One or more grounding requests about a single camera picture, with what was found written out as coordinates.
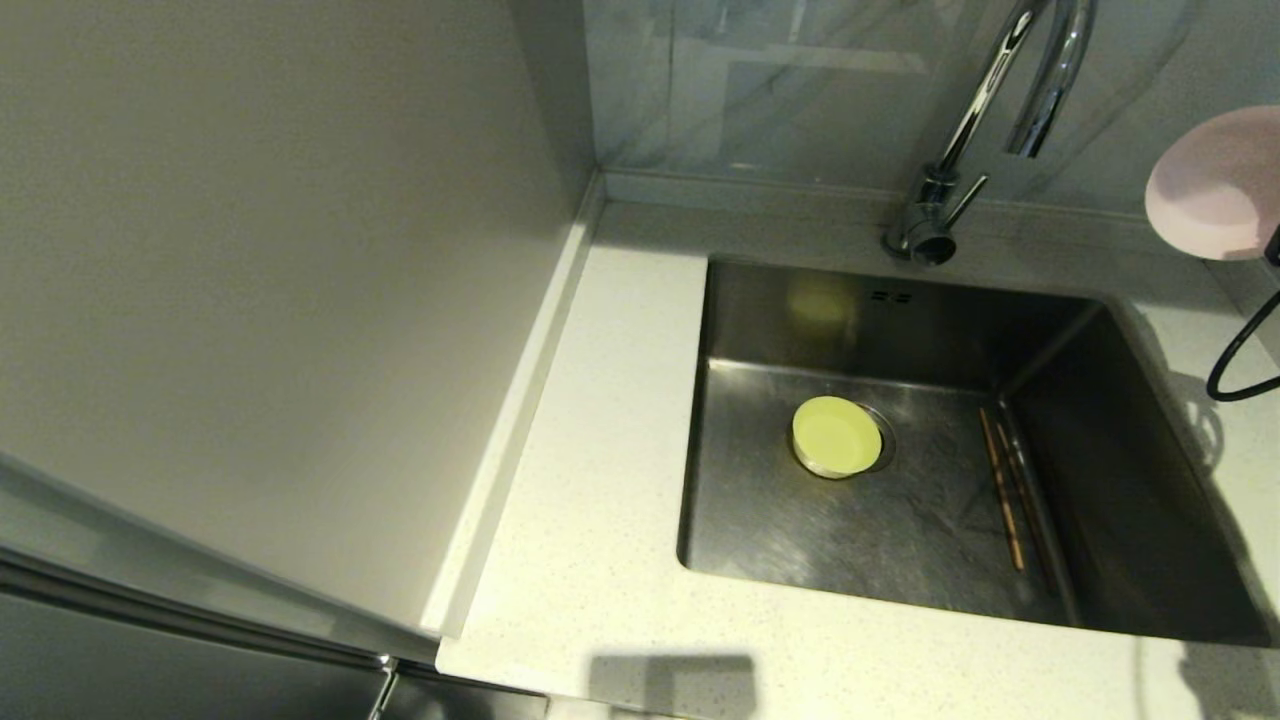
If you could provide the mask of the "stainless steel sink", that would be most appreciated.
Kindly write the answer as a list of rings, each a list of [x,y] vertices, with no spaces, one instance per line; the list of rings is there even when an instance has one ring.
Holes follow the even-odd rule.
[[[1280,647],[1188,421],[1092,297],[712,260],[677,556],[694,571],[1029,623]],[[883,471],[796,460],[813,397],[879,409]],[[989,416],[1027,562],[1012,566]],[[1001,421],[1061,596],[1044,584]]]

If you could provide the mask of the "wooden chopstick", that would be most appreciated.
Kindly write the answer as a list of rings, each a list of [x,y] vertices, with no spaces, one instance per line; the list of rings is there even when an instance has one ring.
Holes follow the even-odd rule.
[[[1010,552],[1010,559],[1015,570],[1019,573],[1024,573],[1027,570],[1027,562],[1021,550],[1021,542],[1018,534],[1018,524],[1012,514],[1012,506],[1010,503],[1002,460],[995,445],[995,433],[989,416],[986,411],[986,407],[979,407],[979,419],[983,430],[986,451],[995,478],[995,488],[1004,523],[1004,530],[1006,536],[1007,550]]]
[[[1046,543],[1044,534],[1041,528],[1041,521],[1037,515],[1036,506],[1030,495],[1030,486],[1027,480],[1024,466],[1021,465],[1021,461],[1018,454],[1015,452],[1012,443],[1009,439],[1009,434],[1005,430],[1004,424],[1001,421],[997,421],[996,428],[1002,450],[1005,452],[1005,456],[1007,459],[1014,478],[1014,484],[1018,488],[1023,515],[1030,530],[1032,542],[1033,546],[1036,547],[1037,562],[1039,564],[1039,569],[1044,577],[1044,584],[1051,594],[1060,597],[1061,591],[1059,587],[1059,582],[1053,574],[1048,546]]]

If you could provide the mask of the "chrome gooseneck faucet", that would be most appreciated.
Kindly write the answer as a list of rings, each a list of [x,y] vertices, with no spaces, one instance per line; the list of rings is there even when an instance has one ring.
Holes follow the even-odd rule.
[[[1030,32],[1044,17],[1050,18],[1039,65],[1005,146],[1007,154],[1020,158],[1037,158],[1055,126],[1084,63],[1098,1],[1014,0],[986,54],[970,97],[941,150],[922,164],[892,223],[881,236],[886,252],[922,266],[938,266],[954,258],[957,250],[954,227],[989,179],[986,173],[978,176],[966,192],[954,200],[959,167]]]

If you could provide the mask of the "yellow plastic bowl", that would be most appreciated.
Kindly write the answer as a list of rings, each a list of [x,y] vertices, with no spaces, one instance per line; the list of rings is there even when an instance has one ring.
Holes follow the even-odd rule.
[[[842,480],[870,470],[884,451],[884,439],[870,411],[836,396],[801,402],[791,419],[790,443],[810,474]]]

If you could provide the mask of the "grey tall cabinet door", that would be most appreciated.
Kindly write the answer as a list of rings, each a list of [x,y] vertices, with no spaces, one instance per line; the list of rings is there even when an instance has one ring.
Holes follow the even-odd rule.
[[[372,651],[0,550],[0,720],[366,720]],[[383,720],[545,720],[543,694],[399,660]]]

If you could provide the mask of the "pink plastic bowl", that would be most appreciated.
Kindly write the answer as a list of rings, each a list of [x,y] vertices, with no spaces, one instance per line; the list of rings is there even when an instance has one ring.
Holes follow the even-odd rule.
[[[1280,229],[1280,105],[1215,117],[1155,164],[1146,215],[1175,250],[1213,261],[1265,255]]]

